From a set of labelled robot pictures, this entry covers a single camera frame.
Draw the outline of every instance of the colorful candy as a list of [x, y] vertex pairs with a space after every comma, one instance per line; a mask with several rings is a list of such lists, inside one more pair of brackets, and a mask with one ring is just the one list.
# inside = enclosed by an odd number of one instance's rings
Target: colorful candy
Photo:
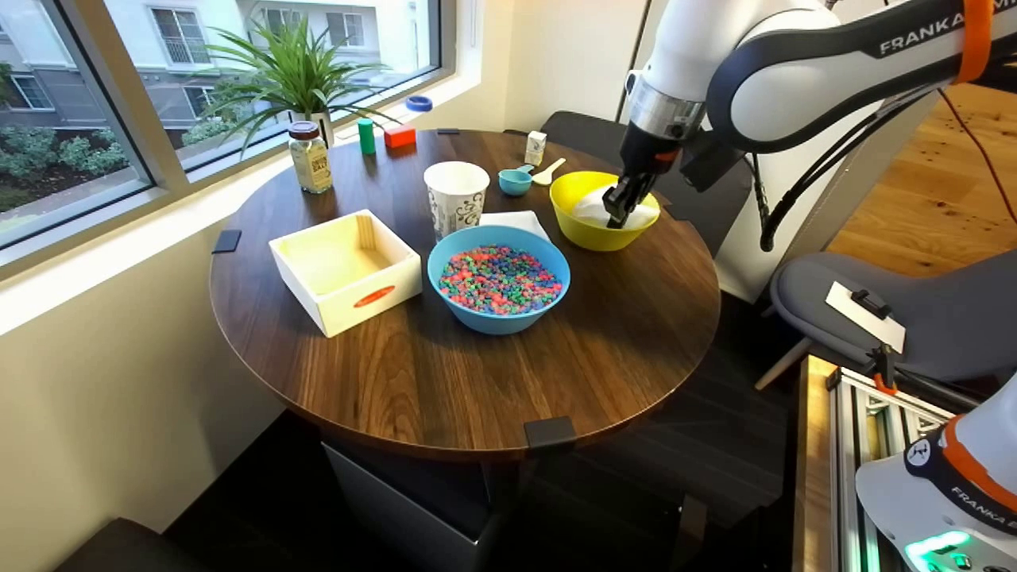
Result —
[[564, 282], [528, 251], [485, 244], [449, 262], [438, 289], [474, 310], [526, 315], [564, 297]]

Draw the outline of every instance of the cup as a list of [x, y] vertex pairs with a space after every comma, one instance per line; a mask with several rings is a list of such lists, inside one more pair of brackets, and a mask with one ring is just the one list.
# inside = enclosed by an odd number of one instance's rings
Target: cup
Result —
[[480, 226], [490, 174], [474, 162], [437, 162], [424, 170], [437, 234]]

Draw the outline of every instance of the window sill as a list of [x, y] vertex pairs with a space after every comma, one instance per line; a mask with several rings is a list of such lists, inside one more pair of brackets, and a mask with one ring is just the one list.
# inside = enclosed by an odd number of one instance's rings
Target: window sill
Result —
[[[472, 93], [478, 77], [453, 73], [419, 89], [438, 105]], [[355, 129], [338, 129], [338, 145], [352, 143]], [[251, 168], [208, 184], [170, 205], [158, 205], [135, 223], [125, 223], [94, 241], [66, 248], [34, 268], [26, 268], [0, 282], [0, 338], [43, 319], [46, 310], [114, 281], [119, 273], [193, 237], [199, 231], [232, 217], [262, 184], [291, 168], [286, 152], [271, 152]]]

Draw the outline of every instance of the building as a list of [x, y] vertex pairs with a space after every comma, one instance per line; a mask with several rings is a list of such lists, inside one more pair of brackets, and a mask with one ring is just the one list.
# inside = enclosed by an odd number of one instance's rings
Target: building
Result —
[[[382, 0], [110, 0], [120, 41], [142, 77], [164, 126], [182, 143], [224, 82], [224, 66], [211, 54], [217, 30], [246, 35], [254, 23], [283, 26], [298, 16], [314, 35], [340, 48], [349, 65], [366, 65], [362, 87], [388, 87], [431, 65], [431, 16], [410, 2]], [[8, 89], [0, 98], [5, 126], [99, 129], [110, 125], [72, 50], [61, 41], [53, 20], [34, 0], [11, 0], [0, 12], [0, 65]]]

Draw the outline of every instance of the table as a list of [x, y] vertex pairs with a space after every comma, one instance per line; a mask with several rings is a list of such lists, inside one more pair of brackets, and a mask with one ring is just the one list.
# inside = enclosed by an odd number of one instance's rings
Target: table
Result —
[[[521, 165], [521, 155], [521, 132], [424, 129], [406, 155], [332, 150], [335, 193], [313, 196], [294, 170], [277, 174], [227, 223], [243, 231], [240, 248], [213, 262], [211, 306], [227, 342], [326, 434], [405, 458], [517, 461], [593, 443], [654, 411], [695, 371], [719, 326], [721, 289], [702, 237], [663, 217], [628, 251], [571, 248], [546, 187], [528, 196], [496, 192], [496, 170]], [[607, 168], [549, 143], [546, 162], [559, 155], [559, 174]], [[410, 303], [321, 338], [279, 281], [267, 241], [372, 210], [427, 262], [437, 237], [424, 168], [442, 158], [494, 174], [486, 214], [536, 214], [568, 257], [568, 297], [526, 334], [485, 338], [424, 285]]]

